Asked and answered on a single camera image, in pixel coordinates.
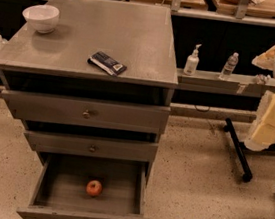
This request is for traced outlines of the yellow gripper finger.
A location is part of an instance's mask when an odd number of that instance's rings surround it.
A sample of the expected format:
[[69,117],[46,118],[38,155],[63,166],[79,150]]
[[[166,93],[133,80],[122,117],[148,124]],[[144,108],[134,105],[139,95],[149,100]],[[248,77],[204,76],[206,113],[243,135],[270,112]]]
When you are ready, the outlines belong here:
[[256,56],[252,60],[252,64],[263,70],[273,70],[273,65],[275,61],[275,45],[263,52],[259,56]]
[[269,90],[265,92],[256,115],[244,144],[251,151],[258,152],[275,144],[275,92]]

